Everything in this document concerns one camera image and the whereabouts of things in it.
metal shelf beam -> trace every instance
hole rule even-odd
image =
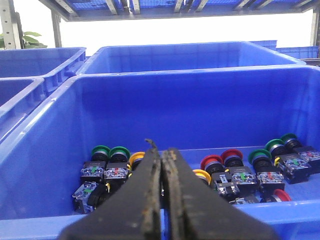
[[[19,15],[15,12],[13,0],[0,1],[0,17],[6,49],[21,49],[22,31]]]

white wall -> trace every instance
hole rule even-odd
[[[23,31],[38,32],[54,47],[51,12],[38,0],[14,0]],[[64,47],[87,47],[90,56],[103,46],[218,41],[278,40],[278,47],[310,45],[312,10],[298,14],[197,17],[95,22],[62,21]]]

metal shelf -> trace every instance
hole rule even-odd
[[[39,0],[68,22],[303,13],[320,0]]]

green plant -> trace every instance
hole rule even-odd
[[[42,49],[46,48],[47,45],[44,45],[43,43],[39,42],[34,37],[40,37],[41,34],[33,31],[25,31],[23,32],[23,45],[25,49]],[[4,34],[0,34],[0,49],[5,48],[5,40],[4,40]]]

